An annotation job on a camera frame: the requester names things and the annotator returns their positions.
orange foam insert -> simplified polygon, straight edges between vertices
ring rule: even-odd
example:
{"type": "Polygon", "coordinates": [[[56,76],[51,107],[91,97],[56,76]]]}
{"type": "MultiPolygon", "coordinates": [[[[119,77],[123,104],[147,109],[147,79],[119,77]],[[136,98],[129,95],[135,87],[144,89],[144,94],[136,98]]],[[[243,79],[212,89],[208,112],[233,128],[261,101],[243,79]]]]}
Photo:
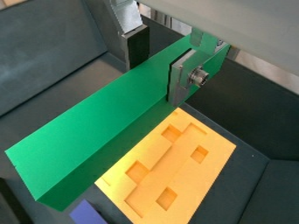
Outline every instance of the orange foam insert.
{"type": "Polygon", "coordinates": [[[188,223],[235,148],[177,108],[96,185],[133,223],[188,223]]]}

rectangular cutout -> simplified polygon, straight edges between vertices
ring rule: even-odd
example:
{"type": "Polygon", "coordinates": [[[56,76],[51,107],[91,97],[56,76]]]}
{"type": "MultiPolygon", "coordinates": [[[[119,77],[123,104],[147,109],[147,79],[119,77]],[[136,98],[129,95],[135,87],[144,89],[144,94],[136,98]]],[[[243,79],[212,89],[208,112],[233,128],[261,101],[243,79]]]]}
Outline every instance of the rectangular cutout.
{"type": "Polygon", "coordinates": [[[172,143],[176,141],[179,136],[181,135],[181,132],[172,126],[169,125],[163,132],[163,137],[169,140],[172,143]]]}
{"type": "Polygon", "coordinates": [[[193,123],[189,124],[189,126],[187,127],[187,129],[196,130],[197,134],[207,135],[207,132],[197,125],[195,125],[193,123]]]}
{"type": "Polygon", "coordinates": [[[177,194],[175,193],[175,191],[169,187],[167,187],[159,199],[156,200],[156,203],[160,205],[164,211],[168,210],[169,206],[172,205],[175,201],[176,196],[177,194]]]}
{"type": "Polygon", "coordinates": [[[191,154],[191,158],[200,164],[208,153],[209,152],[199,146],[191,154]]]}
{"type": "Polygon", "coordinates": [[[137,209],[137,207],[135,206],[135,204],[131,202],[131,200],[129,200],[129,195],[128,195],[128,197],[127,197],[127,199],[125,199],[125,203],[127,203],[127,204],[129,205],[129,207],[133,209],[133,211],[135,211],[135,213],[137,214],[137,216],[139,216],[140,218],[143,218],[144,215],[143,215],[141,211],[137,209]]]}
{"type": "Polygon", "coordinates": [[[111,186],[109,181],[105,179],[104,176],[101,176],[101,179],[104,180],[104,182],[107,183],[107,185],[111,186]]]}
{"type": "Polygon", "coordinates": [[[176,112],[176,111],[173,111],[172,113],[171,113],[171,116],[177,116],[179,115],[179,113],[176,112]]]}
{"type": "Polygon", "coordinates": [[[125,175],[139,184],[148,172],[145,166],[139,161],[135,161],[133,165],[127,170],[125,175]]]}

blue object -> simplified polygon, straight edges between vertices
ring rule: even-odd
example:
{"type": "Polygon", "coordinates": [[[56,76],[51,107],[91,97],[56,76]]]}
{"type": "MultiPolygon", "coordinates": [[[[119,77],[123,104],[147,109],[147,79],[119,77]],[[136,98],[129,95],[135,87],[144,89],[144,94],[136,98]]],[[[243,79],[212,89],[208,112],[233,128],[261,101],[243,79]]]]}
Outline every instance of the blue object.
{"type": "Polygon", "coordinates": [[[108,224],[93,206],[83,200],[69,213],[76,224],[108,224]]]}

white panel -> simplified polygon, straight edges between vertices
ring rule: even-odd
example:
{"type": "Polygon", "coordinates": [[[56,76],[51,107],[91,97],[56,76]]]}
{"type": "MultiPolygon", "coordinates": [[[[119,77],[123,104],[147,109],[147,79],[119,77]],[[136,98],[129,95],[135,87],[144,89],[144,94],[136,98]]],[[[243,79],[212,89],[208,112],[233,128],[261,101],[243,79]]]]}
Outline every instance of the white panel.
{"type": "Polygon", "coordinates": [[[298,0],[139,0],[299,75],[298,0]]]}

gray wall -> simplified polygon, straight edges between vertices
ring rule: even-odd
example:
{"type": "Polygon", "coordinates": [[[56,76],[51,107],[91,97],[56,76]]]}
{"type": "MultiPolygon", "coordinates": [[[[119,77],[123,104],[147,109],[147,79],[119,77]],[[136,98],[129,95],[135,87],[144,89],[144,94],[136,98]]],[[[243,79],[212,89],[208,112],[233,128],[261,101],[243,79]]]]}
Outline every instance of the gray wall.
{"type": "Polygon", "coordinates": [[[107,51],[80,0],[33,0],[0,11],[0,115],[107,51]]]}
{"type": "Polygon", "coordinates": [[[117,36],[117,27],[108,13],[108,7],[103,0],[84,0],[89,13],[95,19],[97,28],[103,35],[108,51],[121,60],[125,61],[125,54],[120,48],[120,38],[117,36]]]}
{"type": "Polygon", "coordinates": [[[236,62],[187,103],[267,157],[299,161],[299,97],[236,62]]]}

